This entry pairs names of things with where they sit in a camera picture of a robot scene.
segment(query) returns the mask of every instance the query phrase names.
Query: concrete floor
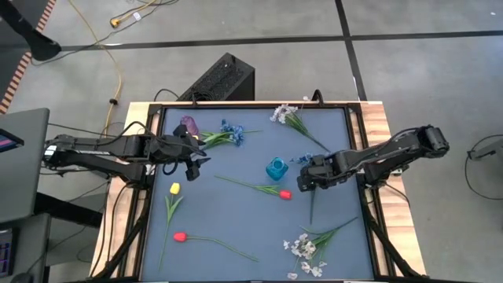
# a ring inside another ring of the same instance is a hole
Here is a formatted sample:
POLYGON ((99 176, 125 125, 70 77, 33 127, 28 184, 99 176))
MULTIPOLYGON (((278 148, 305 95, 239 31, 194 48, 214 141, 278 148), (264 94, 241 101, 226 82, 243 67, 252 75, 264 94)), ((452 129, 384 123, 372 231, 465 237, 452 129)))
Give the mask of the concrete floor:
MULTIPOLYGON (((132 0, 75 0, 98 37, 108 19, 137 5, 132 0)), ((479 0, 343 0, 352 35, 503 30, 503 3, 479 0)), ((84 23, 59 0, 44 33, 62 46, 93 42, 84 23)), ((344 42, 264 43, 152 48, 150 42, 342 35, 333 0, 181 0, 160 7, 107 43, 145 43, 113 50, 124 88, 113 121, 124 121, 131 101, 152 100, 166 87, 182 93, 225 52, 256 68, 256 99, 299 99, 318 88, 326 100, 357 100, 344 42)), ((484 200, 464 183, 466 151, 480 138, 501 133, 503 37, 353 41, 369 100, 383 101, 392 132, 433 124, 451 144, 440 160, 418 160, 404 174, 413 220, 428 274, 434 278, 500 282, 503 277, 503 205, 484 200)), ((47 107, 50 120, 100 131, 116 72, 106 53, 85 51, 61 61, 29 66, 9 112, 47 107)), ((173 100, 165 96, 164 100, 173 100)), ((50 128, 58 133, 81 135, 50 128)), ((470 164, 474 187, 503 197, 501 163, 488 158, 470 164)), ((100 183, 92 174, 43 176, 39 190, 71 199, 100 183)), ((98 209, 102 195, 81 200, 98 209)), ((54 241, 77 230, 55 222, 54 241)), ((75 261, 76 252, 96 241, 88 229, 51 252, 50 263, 75 261)), ((84 251, 89 259, 92 251, 84 251)), ((53 269, 51 281, 81 279, 89 264, 53 269)))

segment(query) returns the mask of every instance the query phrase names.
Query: black cable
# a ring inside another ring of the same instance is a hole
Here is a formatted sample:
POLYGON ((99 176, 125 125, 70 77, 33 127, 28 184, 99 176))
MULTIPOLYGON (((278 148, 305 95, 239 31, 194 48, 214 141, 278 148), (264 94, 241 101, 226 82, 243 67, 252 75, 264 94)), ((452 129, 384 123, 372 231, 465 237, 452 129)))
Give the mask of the black cable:
POLYGON ((489 138, 496 138, 496 137, 503 137, 503 134, 492 134, 489 136, 486 136, 485 138, 482 138, 478 142, 475 143, 475 145, 470 149, 468 152, 468 156, 466 156, 466 160, 464 161, 464 180, 466 180, 466 185, 468 185, 468 188, 475 194, 477 194, 479 197, 483 197, 486 200, 503 200, 503 197, 488 197, 484 196, 481 193, 477 192, 475 189, 473 189, 472 184, 470 184, 470 181, 468 180, 468 159, 470 158, 469 153, 474 151, 477 145, 479 145, 481 142, 484 142, 485 140, 489 138))
POLYGON ((90 276, 93 276, 94 271, 96 270, 97 264, 100 262, 101 253, 103 253, 103 246, 105 245, 105 232, 107 230, 107 200, 108 200, 108 193, 110 193, 110 185, 108 185, 107 191, 105 193, 105 208, 103 209, 103 232, 101 233, 100 252, 97 255, 96 263, 94 264, 94 267, 91 270, 90 276))
MULTIPOLYGON (((166 3, 162 3, 162 4, 156 4, 156 5, 153 5, 153 4, 152 4, 152 6, 154 6, 154 9, 152 9, 150 12, 146 13, 144 16, 142 16, 142 18, 146 18, 146 17, 150 16, 152 13, 154 13, 154 11, 157 9, 157 7, 159 7, 159 6, 161 6, 161 5, 165 5, 165 4, 170 4, 170 3, 169 3, 169 2, 166 2, 166 3)), ((97 45, 99 42, 103 42, 103 41, 105 41, 105 40, 109 39, 112 35, 118 34, 118 33, 120 33, 121 31, 125 31, 126 29, 130 28, 131 26, 135 25, 136 23, 138 23, 138 20, 135 20, 134 22, 132 22, 132 23, 128 24, 128 25, 127 25, 126 27, 124 27, 124 28, 121 28, 121 29, 119 29, 119 30, 117 30, 117 31, 112 31, 112 32, 110 32, 107 36, 105 36, 104 38, 100 39, 99 41, 97 41, 97 42, 95 42, 95 43, 89 44, 89 45, 87 45, 87 46, 83 46, 83 47, 82 47, 82 48, 80 48, 80 49, 73 50, 73 51, 68 52, 68 53, 66 53, 66 54, 63 54, 63 55, 61 55, 61 56, 59 56, 59 57, 56 57, 56 58, 54 58, 54 59, 47 60, 47 61, 43 61, 42 63, 35 63, 35 62, 33 61, 33 58, 32 58, 32 59, 31 59, 31 64, 32 64, 32 65, 34 65, 34 66, 37 66, 37 67, 38 67, 38 66, 42 66, 42 65, 44 65, 44 64, 52 63, 52 62, 54 62, 54 61, 58 61, 58 60, 60 60, 60 59, 65 58, 66 56, 69 56, 69 55, 72 55, 72 54, 78 53, 78 52, 80 52, 80 51, 88 50, 89 48, 91 48, 91 47, 93 47, 93 46, 97 45)))
POLYGON ((64 126, 64 125, 60 125, 60 124, 56 124, 56 123, 47 123, 47 124, 49 126, 60 127, 60 128, 69 129, 69 130, 77 130, 77 131, 81 131, 84 133, 102 135, 102 133, 94 132, 91 130, 84 130, 84 129, 79 129, 79 128, 75 128, 75 127, 68 127, 68 126, 64 126))
POLYGON ((116 207, 117 207, 117 204, 119 203, 119 198, 120 198, 120 195, 123 194, 123 191, 127 188, 127 184, 123 186, 122 189, 120 189, 119 191, 119 194, 117 194, 117 198, 116 198, 116 201, 114 202, 113 204, 113 208, 112 208, 112 221, 110 222, 110 238, 108 240, 108 253, 107 253, 107 262, 110 260, 110 251, 111 251, 111 248, 112 248, 112 238, 113 238, 113 222, 114 222, 114 218, 115 218, 115 215, 116 215, 116 207))
POLYGON ((402 192, 400 192, 397 188, 395 188, 394 186, 391 186, 390 184, 388 183, 384 183, 388 188, 390 189, 393 189, 395 192, 399 193, 400 195, 402 195, 402 197, 407 201, 407 204, 409 205, 409 208, 410 208, 410 201, 409 201, 409 198, 402 192))
POLYGON ((57 248, 58 246, 60 246, 61 244, 63 244, 65 241, 68 241, 70 239, 72 239, 73 237, 79 235, 80 233, 82 233, 85 229, 87 228, 87 226, 84 226, 81 230, 73 233, 72 235, 66 237, 65 239, 59 241, 57 244, 55 244, 52 248, 42 252, 42 254, 30 265, 30 267, 28 268, 28 270, 26 271, 26 273, 30 273, 31 269, 44 257, 46 256, 49 252, 53 251, 55 248, 57 248))
POLYGON ((176 94, 173 90, 169 90, 169 89, 160 89, 160 90, 157 92, 156 96, 154 97, 154 102, 155 102, 155 101, 157 101, 157 97, 158 97, 158 96, 159 96, 159 94, 160 94, 161 92, 163 92, 163 91, 167 91, 167 92, 169 92, 169 93, 173 94, 173 95, 174 95, 177 99, 179 99, 179 98, 180 98, 180 97, 178 96, 178 94, 176 94))
POLYGON ((175 161, 174 161, 174 166, 173 166, 173 169, 171 169, 171 171, 169 171, 169 172, 166 172, 166 165, 167 165, 167 164, 164 164, 164 165, 163 165, 163 173, 164 173, 166 176, 169 176, 169 175, 173 174, 173 173, 176 171, 176 168, 178 167, 178 160, 175 160, 175 161))
POLYGON ((106 142, 102 142, 102 143, 94 143, 94 144, 85 144, 85 143, 75 143, 76 145, 94 145, 94 146, 102 146, 102 145, 110 145, 114 142, 116 142, 117 140, 119 140, 121 137, 124 136, 124 134, 133 126, 133 125, 140 125, 147 134, 149 134, 150 136, 154 137, 158 142, 161 142, 161 143, 164 143, 165 145, 178 145, 178 146, 183 146, 183 147, 186 147, 186 148, 189 148, 191 150, 193 150, 195 153, 199 154, 200 156, 206 156, 207 154, 198 149, 197 147, 195 146, 191 146, 191 145, 186 145, 186 144, 182 144, 182 143, 178 143, 178 142, 172 142, 172 141, 164 141, 162 138, 159 138, 157 137, 153 132, 151 132, 146 125, 144 125, 143 123, 141 122, 138 122, 138 121, 134 121, 132 123, 130 123, 129 125, 127 125, 127 127, 119 133, 119 135, 117 135, 116 137, 114 137, 112 140, 110 141, 106 141, 106 142))
POLYGON ((39 174, 40 175, 60 175, 61 177, 63 177, 63 175, 67 174, 67 173, 79 173, 79 172, 89 172, 89 171, 93 171, 91 169, 67 169, 67 170, 51 170, 51 171, 56 171, 56 173, 45 173, 45 172, 40 172, 39 174))
POLYGON ((124 125, 125 123, 124 122, 114 122, 114 123, 110 123, 108 126, 104 127, 103 130, 101 131, 101 134, 100 134, 100 137, 99 138, 102 138, 103 137, 103 134, 105 134, 105 130, 108 130, 110 128, 110 126, 112 125, 116 125, 116 124, 122 124, 124 125))

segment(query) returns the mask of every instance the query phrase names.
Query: artificial flower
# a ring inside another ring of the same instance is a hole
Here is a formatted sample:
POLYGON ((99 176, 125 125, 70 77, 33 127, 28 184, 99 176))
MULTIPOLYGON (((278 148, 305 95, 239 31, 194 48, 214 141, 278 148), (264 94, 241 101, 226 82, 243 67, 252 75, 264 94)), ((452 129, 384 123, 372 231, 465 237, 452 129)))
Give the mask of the artificial flower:
POLYGON ((299 275, 297 275, 296 273, 293 273, 293 272, 290 272, 289 274, 286 274, 286 277, 290 280, 295 280, 297 279, 299 275))
POLYGON ((307 244, 304 246, 306 249, 306 252, 313 253, 316 251, 316 246, 313 244, 313 242, 308 241, 307 244))
POLYGON ((320 267, 318 266, 315 266, 311 269, 311 273, 313 274, 313 276, 315 277, 321 277, 321 272, 323 272, 323 270, 321 270, 320 267))
POLYGON ((203 142, 206 143, 204 148, 209 149, 226 143, 232 143, 235 146, 240 146, 244 142, 245 133, 252 133, 256 131, 259 130, 244 130, 243 126, 231 126, 225 119, 223 119, 220 127, 220 133, 201 132, 200 135, 203 137, 203 142))
POLYGON ((297 130, 303 136, 309 138, 311 141, 321 146, 325 151, 331 152, 323 144, 321 144, 312 134, 309 133, 303 121, 296 115, 297 107, 292 107, 288 105, 281 105, 274 110, 273 115, 270 117, 272 122, 280 122, 286 124, 297 130))
POLYGON ((272 194, 274 196, 279 196, 283 200, 291 200, 292 199, 292 192, 290 192, 289 190, 282 189, 279 192, 277 191, 277 188, 279 187, 279 185, 255 186, 255 185, 252 185, 252 184, 248 184, 246 182, 238 181, 238 180, 233 179, 233 178, 228 178, 228 177, 223 177, 223 176, 218 176, 218 175, 216 175, 215 177, 216 178, 220 178, 222 180, 229 181, 229 182, 234 182, 236 184, 240 184, 240 185, 243 185, 243 186, 247 186, 247 187, 250 187, 250 188, 253 188, 253 189, 257 189, 257 190, 259 190, 261 192, 272 194))
POLYGON ((163 244, 163 250, 160 254, 159 258, 159 266, 158 270, 160 270, 160 267, 163 263, 163 257, 164 257, 164 251, 166 250, 166 242, 167 242, 167 230, 170 226, 171 219, 173 218, 174 212, 176 211, 176 208, 180 204, 180 202, 183 200, 183 197, 179 197, 174 203, 174 197, 178 194, 180 188, 178 187, 177 193, 172 193, 171 198, 169 196, 165 196, 164 200, 166 201, 166 230, 164 231, 164 244, 163 244))
POLYGON ((304 270, 304 272, 306 272, 308 274, 309 271, 311 271, 311 266, 309 266, 309 263, 307 263, 307 262, 301 262, 300 269, 304 270))
POLYGON ((199 134, 199 129, 197 128, 196 121, 194 120, 193 117, 191 116, 183 116, 180 119, 180 124, 186 125, 187 126, 187 131, 191 135, 198 135, 199 134))
POLYGON ((185 232, 177 232, 173 235, 173 239, 177 242, 180 242, 180 243, 183 243, 183 242, 186 242, 187 240, 202 240, 202 241, 212 241, 212 242, 215 242, 217 244, 220 244, 222 245, 223 247, 225 248, 228 248, 229 250, 231 250, 232 252, 236 252, 237 254, 239 255, 242 255, 248 259, 251 259, 253 260, 254 262, 258 262, 259 260, 257 258, 255 258, 253 255, 248 255, 244 252, 240 252, 238 251, 236 248, 234 247, 231 247, 230 245, 220 241, 220 240, 217 240, 217 239, 214 239, 214 238, 211 238, 211 237, 198 237, 198 236, 188 236, 187 233, 185 232))

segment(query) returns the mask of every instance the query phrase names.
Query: black speaker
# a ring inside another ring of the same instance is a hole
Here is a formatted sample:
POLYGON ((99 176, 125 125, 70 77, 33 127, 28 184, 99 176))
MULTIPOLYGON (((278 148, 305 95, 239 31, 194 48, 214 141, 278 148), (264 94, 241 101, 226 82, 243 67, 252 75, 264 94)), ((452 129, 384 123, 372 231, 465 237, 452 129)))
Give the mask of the black speaker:
POLYGON ((255 68, 225 53, 178 101, 254 101, 255 68))

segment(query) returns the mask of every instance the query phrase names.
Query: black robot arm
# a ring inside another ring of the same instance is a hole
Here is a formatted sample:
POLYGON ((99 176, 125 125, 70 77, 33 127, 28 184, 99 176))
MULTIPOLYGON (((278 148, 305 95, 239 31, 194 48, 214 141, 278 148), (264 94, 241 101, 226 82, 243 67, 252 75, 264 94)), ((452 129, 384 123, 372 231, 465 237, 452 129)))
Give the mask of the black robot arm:
POLYGON ((61 134, 46 142, 42 158, 51 170, 59 167, 78 165, 93 171, 100 171, 121 179, 131 185, 145 183, 147 165, 185 163, 186 177, 192 181, 199 177, 200 165, 209 160, 192 160, 191 154, 206 156, 199 149, 204 145, 190 134, 185 125, 179 125, 173 135, 157 137, 153 134, 136 134, 115 138, 75 138, 61 134), (113 156, 124 162, 101 156, 113 156))
POLYGON ((365 182, 374 186, 387 180, 392 171, 406 170, 408 164, 418 158, 439 158, 447 151, 449 143, 437 127, 402 130, 388 141, 367 149, 313 156, 310 164, 300 171, 297 183, 302 192, 317 186, 327 189, 363 169, 365 182))

